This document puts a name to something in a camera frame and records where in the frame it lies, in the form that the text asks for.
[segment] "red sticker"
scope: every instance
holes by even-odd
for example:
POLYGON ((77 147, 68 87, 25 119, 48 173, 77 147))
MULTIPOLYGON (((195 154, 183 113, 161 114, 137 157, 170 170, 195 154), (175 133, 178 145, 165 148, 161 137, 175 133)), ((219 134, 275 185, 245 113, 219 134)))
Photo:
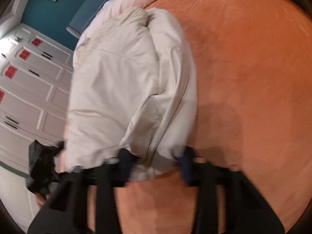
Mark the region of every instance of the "red sticker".
POLYGON ((29 55, 30 55, 29 51, 23 50, 22 53, 18 57, 20 57, 23 60, 27 60, 29 55))
POLYGON ((39 46, 40 44, 42 43, 42 40, 38 39, 38 38, 35 38, 33 41, 32 41, 32 44, 34 46, 39 46))
POLYGON ((0 90, 0 104, 1 104, 3 97, 4 97, 4 92, 0 90))
POLYGON ((15 75, 15 72, 17 71, 17 68, 13 67, 13 66, 9 66, 7 68, 7 71, 5 72, 5 76, 7 76, 8 78, 12 79, 13 76, 15 75))

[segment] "black mechanical device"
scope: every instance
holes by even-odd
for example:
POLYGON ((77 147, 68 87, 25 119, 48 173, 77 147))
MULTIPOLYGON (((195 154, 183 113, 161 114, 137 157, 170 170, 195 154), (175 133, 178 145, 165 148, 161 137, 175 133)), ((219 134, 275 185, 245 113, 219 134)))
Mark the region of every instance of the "black mechanical device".
MULTIPOLYGON (((127 149, 102 166, 57 174, 53 157, 63 142, 44 146, 35 141, 30 146, 28 189, 42 195, 50 193, 51 183, 59 183, 31 223, 28 234, 88 234, 87 186, 96 185, 96 234, 122 234, 114 187, 123 187, 137 161, 127 149)), ((194 162, 196 155, 186 147, 177 159, 181 176, 190 187, 198 187, 192 234, 218 234, 216 185, 223 185, 226 195, 226 232, 224 234, 284 234, 279 218, 246 176, 208 162, 194 162)))

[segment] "handle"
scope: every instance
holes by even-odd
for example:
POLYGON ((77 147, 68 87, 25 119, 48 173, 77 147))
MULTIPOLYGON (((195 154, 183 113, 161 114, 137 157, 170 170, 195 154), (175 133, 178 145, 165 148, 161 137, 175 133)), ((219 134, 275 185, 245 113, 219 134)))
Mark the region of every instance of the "handle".
POLYGON ((30 73, 33 73, 34 75, 36 75, 36 76, 38 76, 38 77, 40 77, 40 75, 38 74, 38 73, 36 73, 36 72, 33 72, 32 70, 28 70, 30 73))
POLYGON ((14 122, 14 123, 16 123, 17 125, 18 125, 18 122, 17 121, 15 121, 15 120, 13 120, 13 119, 11 119, 10 117, 8 117, 8 116, 5 116, 8 120, 10 120, 10 121, 12 121, 12 122, 14 122))
POLYGON ((45 57, 45 58, 47 58, 47 59, 49 59, 49 60, 51 60, 51 58, 50 57, 48 57, 48 56, 46 56, 46 55, 44 55, 44 54, 41 54, 43 57, 45 57))
POLYGON ((17 129, 17 127, 13 126, 12 124, 10 124, 9 122, 4 122, 5 124, 9 125, 10 127, 14 128, 14 129, 17 129))
POLYGON ((48 54, 45 51, 43 51, 43 53, 46 54, 47 56, 50 56, 51 58, 53 58, 53 56, 51 54, 48 54))

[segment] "mattress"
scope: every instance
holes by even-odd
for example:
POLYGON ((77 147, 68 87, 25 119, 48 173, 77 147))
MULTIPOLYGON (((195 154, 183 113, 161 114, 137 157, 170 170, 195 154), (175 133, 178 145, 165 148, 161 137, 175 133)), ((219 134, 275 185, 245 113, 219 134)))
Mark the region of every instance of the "mattress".
MULTIPOLYGON (((179 20, 197 65, 189 146, 243 170, 288 231, 312 197, 311 18, 289 0, 157 0, 152 7, 179 20)), ((190 233, 195 194, 177 172, 117 189, 124 233, 190 233)))

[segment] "white wardrobe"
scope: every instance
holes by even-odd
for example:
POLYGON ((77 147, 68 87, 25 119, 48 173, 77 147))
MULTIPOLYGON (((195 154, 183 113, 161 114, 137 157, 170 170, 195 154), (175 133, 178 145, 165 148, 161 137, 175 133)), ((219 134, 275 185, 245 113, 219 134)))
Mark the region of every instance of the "white wardrobe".
POLYGON ((21 24, 0 52, 0 161, 28 173, 32 141, 62 140, 73 51, 21 24))

